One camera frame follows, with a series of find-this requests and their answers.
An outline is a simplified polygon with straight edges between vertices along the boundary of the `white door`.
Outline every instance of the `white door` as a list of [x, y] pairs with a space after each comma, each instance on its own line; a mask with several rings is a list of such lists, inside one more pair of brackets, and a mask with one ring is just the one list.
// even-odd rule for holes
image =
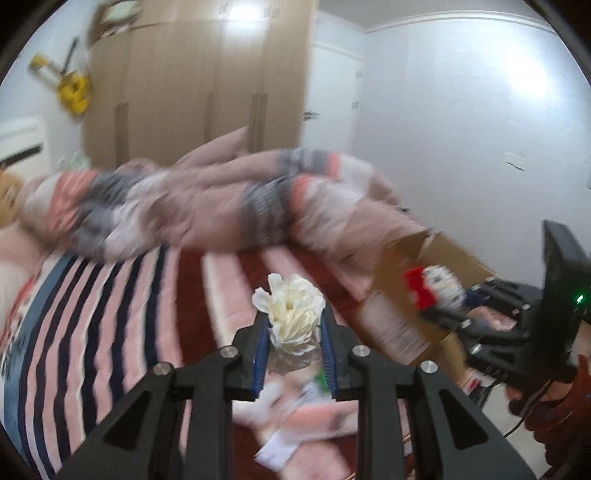
[[353, 146], [363, 61], [314, 47], [302, 147], [348, 153]]

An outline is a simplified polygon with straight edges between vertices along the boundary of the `cardboard box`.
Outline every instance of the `cardboard box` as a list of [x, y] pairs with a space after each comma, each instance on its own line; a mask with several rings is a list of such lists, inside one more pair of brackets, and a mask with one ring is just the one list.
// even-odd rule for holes
[[431, 359], [458, 383], [466, 376], [465, 355], [455, 333], [424, 320], [414, 307], [404, 274], [414, 267], [443, 265], [464, 288], [494, 273], [443, 233], [421, 232], [388, 245], [359, 315], [360, 340], [389, 358], [418, 365]]

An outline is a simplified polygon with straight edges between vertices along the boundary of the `wardrobe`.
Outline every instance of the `wardrobe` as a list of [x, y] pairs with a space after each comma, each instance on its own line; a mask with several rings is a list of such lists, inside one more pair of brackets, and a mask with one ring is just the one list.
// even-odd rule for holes
[[90, 56], [93, 165], [170, 166], [248, 125], [250, 151], [298, 146], [318, 0], [144, 0]]

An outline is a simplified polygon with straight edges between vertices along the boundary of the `striped blanket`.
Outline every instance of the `striped blanket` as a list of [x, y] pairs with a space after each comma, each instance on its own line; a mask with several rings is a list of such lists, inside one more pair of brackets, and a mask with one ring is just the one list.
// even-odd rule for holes
[[[147, 369], [198, 362], [252, 323], [250, 297], [270, 272], [311, 279], [350, 324], [369, 287], [368, 278], [290, 244], [239, 254], [160, 247], [109, 264], [50, 256], [0, 346], [0, 420], [17, 451], [52, 478]], [[254, 462], [260, 441], [261, 432], [234, 425], [238, 479], [278, 477]], [[314, 448], [353, 471], [356, 439], [348, 436], [302, 445], [280, 477], [331, 478], [306, 462]]]

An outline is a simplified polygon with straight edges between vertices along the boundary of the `yellow toy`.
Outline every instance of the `yellow toy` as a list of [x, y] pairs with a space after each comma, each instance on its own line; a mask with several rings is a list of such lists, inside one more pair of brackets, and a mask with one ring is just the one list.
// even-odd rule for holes
[[22, 180], [11, 173], [0, 170], [0, 228], [14, 223], [17, 219], [16, 199], [22, 189]]
[[78, 39], [75, 38], [70, 48], [66, 64], [62, 69], [40, 53], [36, 54], [31, 60], [31, 68], [38, 72], [41, 68], [47, 67], [57, 75], [60, 78], [57, 85], [57, 94], [62, 104], [74, 115], [81, 115], [86, 112], [86, 109], [90, 105], [90, 77], [75, 70], [66, 73], [77, 42]]

